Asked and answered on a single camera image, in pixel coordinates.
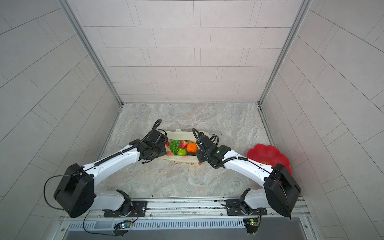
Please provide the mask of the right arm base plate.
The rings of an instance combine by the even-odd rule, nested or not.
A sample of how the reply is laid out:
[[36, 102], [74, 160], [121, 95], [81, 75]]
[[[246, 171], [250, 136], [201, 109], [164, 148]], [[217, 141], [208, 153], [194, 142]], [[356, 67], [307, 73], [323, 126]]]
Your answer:
[[227, 210], [228, 216], [266, 216], [266, 208], [252, 209], [245, 201], [241, 200], [221, 200], [220, 204]]

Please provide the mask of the cream plastic shopping bag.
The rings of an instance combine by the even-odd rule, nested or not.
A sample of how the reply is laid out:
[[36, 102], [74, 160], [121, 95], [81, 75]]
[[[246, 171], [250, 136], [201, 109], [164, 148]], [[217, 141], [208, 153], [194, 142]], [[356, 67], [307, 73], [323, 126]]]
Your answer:
[[[169, 141], [172, 140], [187, 140], [195, 142], [196, 138], [192, 132], [183, 132], [181, 130], [167, 131], [167, 137]], [[166, 154], [160, 157], [162, 160], [170, 161], [178, 165], [188, 165], [188, 166], [200, 166], [197, 156], [177, 156], [171, 153], [171, 149], [166, 146]]]

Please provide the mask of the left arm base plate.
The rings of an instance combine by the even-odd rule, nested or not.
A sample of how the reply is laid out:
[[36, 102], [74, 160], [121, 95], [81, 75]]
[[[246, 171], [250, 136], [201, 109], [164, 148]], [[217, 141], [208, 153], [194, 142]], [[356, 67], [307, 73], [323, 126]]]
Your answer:
[[123, 205], [116, 211], [103, 210], [104, 218], [140, 218], [146, 214], [148, 202], [147, 201], [130, 201], [123, 203]]

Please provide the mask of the red flower-shaped plate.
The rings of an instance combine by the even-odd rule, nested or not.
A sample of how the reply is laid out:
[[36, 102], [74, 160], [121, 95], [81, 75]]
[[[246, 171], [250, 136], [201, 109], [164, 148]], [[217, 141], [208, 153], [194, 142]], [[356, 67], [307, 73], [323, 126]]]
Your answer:
[[287, 168], [290, 174], [292, 174], [292, 170], [290, 168], [291, 164], [288, 157], [282, 154], [274, 146], [257, 144], [253, 149], [247, 152], [247, 157], [258, 163], [271, 165], [273, 167], [275, 167], [277, 164], [281, 164]]

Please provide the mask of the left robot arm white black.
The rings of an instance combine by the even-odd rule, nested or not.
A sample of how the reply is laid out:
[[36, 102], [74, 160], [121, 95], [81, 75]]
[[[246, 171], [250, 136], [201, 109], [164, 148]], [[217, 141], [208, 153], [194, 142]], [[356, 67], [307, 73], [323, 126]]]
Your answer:
[[133, 211], [131, 197], [122, 190], [96, 191], [95, 187], [120, 169], [139, 162], [151, 162], [166, 155], [166, 132], [152, 130], [122, 150], [97, 162], [69, 166], [54, 192], [54, 199], [71, 218], [87, 211], [102, 210], [105, 217], [126, 217]]

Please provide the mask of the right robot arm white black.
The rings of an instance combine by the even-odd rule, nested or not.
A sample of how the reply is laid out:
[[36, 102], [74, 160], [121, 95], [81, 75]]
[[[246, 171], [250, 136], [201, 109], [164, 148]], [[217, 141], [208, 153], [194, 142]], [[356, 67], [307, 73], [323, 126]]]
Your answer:
[[231, 148], [218, 146], [218, 136], [208, 137], [193, 129], [199, 150], [200, 163], [207, 162], [214, 169], [225, 168], [253, 180], [262, 189], [246, 189], [234, 207], [226, 201], [226, 207], [243, 215], [254, 215], [259, 208], [271, 207], [283, 217], [290, 218], [301, 193], [301, 188], [288, 169], [282, 164], [275, 166], [258, 163], [246, 158]]

